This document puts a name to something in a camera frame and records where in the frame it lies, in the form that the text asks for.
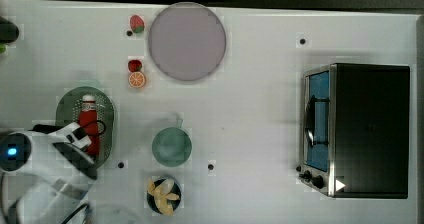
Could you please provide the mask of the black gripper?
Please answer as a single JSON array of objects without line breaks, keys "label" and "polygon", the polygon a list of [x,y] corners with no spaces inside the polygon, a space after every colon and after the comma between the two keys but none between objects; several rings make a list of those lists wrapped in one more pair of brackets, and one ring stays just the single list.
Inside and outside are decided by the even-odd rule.
[{"label": "black gripper", "polygon": [[71,143],[56,142],[53,146],[70,162],[78,171],[92,180],[97,179],[97,169],[93,160],[79,148]]}]

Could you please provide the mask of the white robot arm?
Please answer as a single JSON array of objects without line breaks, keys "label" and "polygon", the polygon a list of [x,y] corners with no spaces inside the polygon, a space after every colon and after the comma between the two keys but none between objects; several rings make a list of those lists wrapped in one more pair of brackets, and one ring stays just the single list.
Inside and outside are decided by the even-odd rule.
[{"label": "white robot arm", "polygon": [[65,224],[97,180],[84,128],[38,124],[1,139],[1,171],[37,182],[8,208],[7,224]]}]

